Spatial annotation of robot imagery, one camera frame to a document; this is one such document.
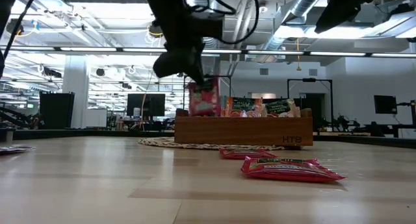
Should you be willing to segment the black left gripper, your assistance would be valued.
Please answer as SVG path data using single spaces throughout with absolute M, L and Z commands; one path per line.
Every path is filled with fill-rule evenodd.
M 163 52 L 153 64 L 158 78 L 184 73 L 198 85 L 204 83 L 206 90 L 213 88 L 213 77 L 203 76 L 202 51 L 203 30 L 201 29 L 163 29 L 165 38 Z

